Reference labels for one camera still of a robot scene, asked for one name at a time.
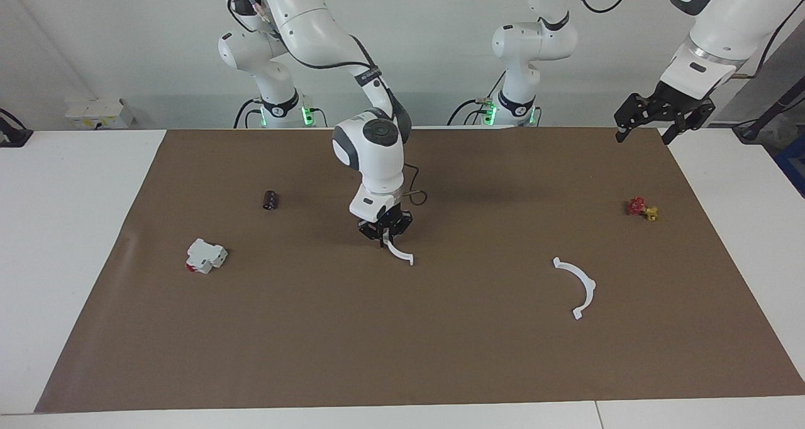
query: blue object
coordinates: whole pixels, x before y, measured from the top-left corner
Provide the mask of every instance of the blue object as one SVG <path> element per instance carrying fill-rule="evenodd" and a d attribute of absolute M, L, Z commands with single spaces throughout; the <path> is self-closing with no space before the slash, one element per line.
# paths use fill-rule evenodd
<path fill-rule="evenodd" d="M 794 140 L 786 150 L 777 154 L 774 162 L 805 198 L 805 135 Z"/>

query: brown paper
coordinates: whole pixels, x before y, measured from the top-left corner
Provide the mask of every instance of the brown paper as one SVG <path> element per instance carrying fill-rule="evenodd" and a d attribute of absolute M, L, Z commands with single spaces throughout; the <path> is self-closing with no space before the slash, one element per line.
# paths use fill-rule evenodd
<path fill-rule="evenodd" d="M 805 394 L 656 131 L 415 131 L 406 160 L 414 267 L 358 233 L 328 131 L 170 131 L 36 411 Z M 597 282 L 580 321 L 554 257 Z"/>

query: black cable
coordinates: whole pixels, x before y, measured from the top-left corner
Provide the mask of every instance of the black cable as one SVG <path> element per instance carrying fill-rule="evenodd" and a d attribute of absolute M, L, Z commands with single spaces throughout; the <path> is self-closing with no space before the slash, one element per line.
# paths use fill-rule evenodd
<path fill-rule="evenodd" d="M 249 113 L 247 113 L 247 117 L 245 117 L 245 122 L 244 122 L 247 125 L 247 128 L 249 128 L 249 115 L 250 114 L 259 114 L 260 116 L 262 116 L 262 111 L 260 111 L 260 110 L 252 110 L 252 111 L 249 111 Z"/>
<path fill-rule="evenodd" d="M 414 206 L 423 206 L 423 205 L 425 205 L 425 203 L 428 202 L 428 192 L 423 191 L 423 190 L 414 191 L 414 183 L 416 182 L 417 176 L 419 176 L 419 167 L 414 166 L 414 165 L 409 165 L 408 163 L 406 163 L 405 166 L 408 167 L 408 168 L 414 169 L 414 177 L 412 177 L 411 186 L 408 188 L 408 199 L 411 200 L 411 204 L 414 205 Z M 414 195 L 415 194 L 425 195 L 425 199 L 423 199 L 421 202 L 417 203 L 417 202 L 414 201 Z"/>
<path fill-rule="evenodd" d="M 782 113 L 786 113 L 787 111 L 791 111 L 791 110 L 793 110 L 794 108 L 797 108 L 797 105 L 800 105 L 800 103 L 802 103 L 802 102 L 805 102 L 805 97 L 802 97 L 802 99 L 800 99 L 800 100 L 799 100 L 798 102 L 796 102 L 796 103 L 793 103 L 793 104 L 791 104 L 791 105 L 788 105 L 788 107 L 786 107 L 786 108 L 785 108 L 785 110 L 780 111 L 780 114 L 782 114 Z M 753 120 L 744 121 L 744 122 L 742 122 L 742 123 L 734 123 L 734 124 L 733 124 L 733 126 L 732 126 L 732 128 L 741 127 L 742 125 L 747 125 L 748 123 L 756 123 L 756 122 L 758 122 L 759 120 L 760 120 L 760 118 L 755 118 L 755 119 L 753 119 Z"/>
<path fill-rule="evenodd" d="M 361 50 L 363 50 L 363 45 L 362 45 L 362 44 L 360 44 L 360 40 L 358 40 L 358 39 L 357 39 L 357 37 L 354 37 L 354 36 L 352 36 L 352 38 L 353 38 L 353 40 L 355 40 L 355 42 L 357 43 L 358 47 L 359 47 Z M 282 44 L 283 44 L 283 45 L 285 45 L 285 48 L 287 48 L 287 50 L 288 50 L 288 54 L 289 54 L 289 55 L 290 55 L 290 56 L 291 56 L 291 57 L 292 57 L 294 60 L 296 60 L 296 62 L 299 62 L 299 64 L 304 65 L 305 67 L 309 67 L 309 68 L 311 68 L 311 69 L 316 69 L 316 70 L 327 70 L 327 69 L 335 69 L 335 68 L 339 68 L 339 67 L 344 67 L 344 66 L 346 66 L 346 65 L 360 65 L 360 66 L 365 67 L 366 69 L 371 69 L 371 68 L 373 68 L 373 67 L 374 67 L 374 66 L 371 66 L 371 65 L 369 65 L 369 64 L 366 64 L 365 62 L 357 62 L 357 61 L 338 62 L 338 63 L 336 63 L 336 64 L 330 64 L 330 65 L 313 65 L 313 64 L 308 64 L 307 62 L 304 62 L 304 61 L 300 60 L 298 57 L 294 56 L 294 53 L 291 51 L 291 48 L 290 48 L 290 47 L 288 47 L 288 46 L 285 44 L 285 40 L 283 40 L 281 36 L 279 37 L 279 40 L 280 40 L 280 42 L 282 42 Z"/>
<path fill-rule="evenodd" d="M 232 1 L 233 0 L 226 0 L 226 10 L 232 14 L 232 18 L 235 19 L 235 21 L 238 22 L 238 24 L 240 24 L 244 30 L 249 31 L 249 33 L 255 33 L 256 30 L 251 30 L 251 28 L 247 27 L 247 25 L 245 25 L 244 22 L 241 22 L 238 16 L 236 16 L 235 11 L 232 10 Z"/>
<path fill-rule="evenodd" d="M 800 99 L 799 102 L 795 102 L 795 103 L 793 103 L 791 105 L 788 105 L 788 107 L 786 107 L 785 110 L 780 111 L 780 114 L 786 113 L 787 111 L 791 111 L 794 108 L 797 108 L 797 105 L 800 105 L 800 103 L 802 103 L 803 101 L 805 101 L 805 97 L 802 97 L 802 99 Z"/>
<path fill-rule="evenodd" d="M 777 35 L 780 34 L 780 31 L 782 31 L 782 28 L 788 23 L 788 20 L 791 20 L 791 17 L 794 16 L 794 13 L 796 13 L 796 11 L 802 6 L 802 2 L 805 2 L 805 0 L 800 0 L 799 4 L 797 4 L 797 7 L 794 8 L 793 11 L 791 11 L 791 14 L 788 14 L 788 17 L 786 17 L 785 20 L 782 20 L 782 24 L 780 24 L 780 26 L 777 27 L 776 30 L 774 30 L 774 33 L 769 38 L 768 44 L 765 45 L 765 49 L 763 50 L 763 54 L 760 57 L 760 62 L 757 63 L 757 69 L 754 71 L 754 74 L 747 75 L 745 77 L 744 76 L 737 77 L 737 79 L 751 80 L 754 79 L 754 77 L 756 77 L 757 74 L 760 73 L 761 69 L 763 68 L 763 65 L 765 64 L 765 59 L 769 55 L 769 51 L 771 51 L 771 46 L 774 44 L 774 40 L 777 39 Z"/>
<path fill-rule="evenodd" d="M 490 97 L 492 97 L 492 93 L 495 92 L 495 90 L 497 89 L 497 85 L 501 84 L 501 82 L 503 81 L 503 77 L 505 77 L 505 76 L 506 76 L 506 71 L 504 70 L 503 73 L 501 73 L 500 78 L 497 79 L 497 82 L 495 82 L 495 86 L 492 87 L 492 90 L 489 91 L 489 94 L 486 94 L 486 99 L 489 99 Z M 475 125 L 476 122 L 478 122 L 478 116 L 475 116 L 475 119 L 472 120 L 472 125 Z"/>
<path fill-rule="evenodd" d="M 446 125 L 451 125 L 452 120 L 455 119 L 455 116 L 459 113 L 459 111 L 461 111 L 462 108 L 466 107 L 466 105 L 471 105 L 472 103 L 475 103 L 475 99 L 469 99 L 468 101 L 459 105 L 458 108 L 455 108 L 455 111 L 453 112 L 453 114 L 451 114 L 450 119 L 448 120 L 448 123 L 446 123 Z"/>
<path fill-rule="evenodd" d="M 22 127 L 23 130 L 28 130 L 27 128 L 25 128 L 25 125 L 23 124 L 23 122 L 17 119 L 17 116 L 14 116 L 13 114 L 8 113 L 8 111 L 3 110 L 3 108 L 0 108 L 0 113 L 5 114 L 6 117 L 8 117 L 8 119 L 10 119 L 13 122 L 17 123 L 17 125 L 19 125 L 19 127 Z"/>
<path fill-rule="evenodd" d="M 590 11 L 593 11 L 593 13 L 596 13 L 596 14 L 606 14 L 609 11 L 612 11 L 613 9 L 617 8 L 618 5 L 621 4 L 622 1 L 623 0 L 618 0 L 618 1 L 615 2 L 615 4 L 613 4 L 612 6 L 606 8 L 606 9 L 595 9 L 592 6 L 590 6 L 589 3 L 587 3 L 587 0 L 581 0 L 581 2 L 584 4 L 584 7 L 586 7 Z"/>
<path fill-rule="evenodd" d="M 313 113 L 317 113 L 317 111 L 321 113 L 322 117 L 325 118 L 325 127 L 330 128 L 330 124 L 327 122 L 327 113 L 325 113 L 324 110 L 322 110 L 321 108 L 311 108 L 310 111 L 312 111 Z"/>
<path fill-rule="evenodd" d="M 540 127 L 540 122 L 543 120 L 543 108 L 537 107 L 535 110 L 540 110 L 540 117 L 537 118 L 537 125 L 535 127 Z"/>
<path fill-rule="evenodd" d="M 464 120 L 464 125 L 469 125 L 469 116 L 472 116 L 473 114 L 486 114 L 486 110 L 471 111 L 471 113 L 467 114 L 467 119 Z"/>
<path fill-rule="evenodd" d="M 246 109 L 246 108 L 247 108 L 249 105 L 251 105 L 252 103 L 257 103 L 257 102 L 254 102 L 254 99 L 249 99 L 249 100 L 245 101 L 245 102 L 243 103 L 243 105 L 241 105 L 241 109 L 240 109 L 240 110 L 238 110 L 238 116 L 236 116 L 236 117 L 235 117 L 235 123 L 234 123 L 234 125 L 232 126 L 232 128 L 233 128 L 233 129 L 238 128 L 238 124 L 241 122 L 241 116 L 243 116 L 243 112 L 244 112 L 244 111 L 245 111 L 245 109 Z"/>

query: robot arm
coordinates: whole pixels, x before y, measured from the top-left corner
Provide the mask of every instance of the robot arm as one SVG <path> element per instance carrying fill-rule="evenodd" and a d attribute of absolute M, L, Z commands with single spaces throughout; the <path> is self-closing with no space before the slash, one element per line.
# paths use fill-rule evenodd
<path fill-rule="evenodd" d="M 229 10 L 245 28 L 218 40 L 218 53 L 230 67 L 254 77 L 262 100 L 262 117 L 268 128 L 298 128 L 311 125 L 313 116 L 304 107 L 303 96 L 294 87 L 291 71 L 274 57 L 288 53 L 270 25 L 254 10 L 250 0 L 227 0 Z M 263 4 L 264 0 L 255 0 Z"/>
<path fill-rule="evenodd" d="M 235 8 L 264 22 L 261 27 L 302 65 L 344 68 L 354 77 L 373 107 L 339 123 L 333 132 L 336 157 L 363 177 L 350 211 L 370 239 L 382 242 L 384 235 L 393 240 L 402 234 L 412 221 L 400 208 L 403 143 L 411 134 L 411 118 L 362 43 L 340 28 L 325 0 L 247 0 L 236 2 Z"/>
<path fill-rule="evenodd" d="M 528 120 L 540 84 L 536 61 L 566 59 L 575 50 L 578 32 L 570 23 L 570 0 L 528 0 L 536 23 L 498 28 L 492 48 L 506 65 L 506 81 L 495 96 L 497 125 L 523 125 Z"/>
<path fill-rule="evenodd" d="M 616 139 L 655 120 L 672 121 L 663 141 L 697 130 L 715 110 L 710 94 L 727 82 L 800 0 L 670 0 L 696 24 L 649 97 L 632 94 L 615 113 Z"/>

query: table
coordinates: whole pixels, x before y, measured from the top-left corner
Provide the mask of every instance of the table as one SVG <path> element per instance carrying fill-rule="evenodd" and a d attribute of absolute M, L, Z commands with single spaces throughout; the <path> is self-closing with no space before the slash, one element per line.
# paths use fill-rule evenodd
<path fill-rule="evenodd" d="M 92 291 L 164 131 L 37 133 L 0 153 L 0 428 L 179 426 L 802 427 L 805 397 L 495 406 L 26 415 Z M 805 377 L 805 200 L 759 146 L 730 131 L 673 154 L 800 375 Z"/>

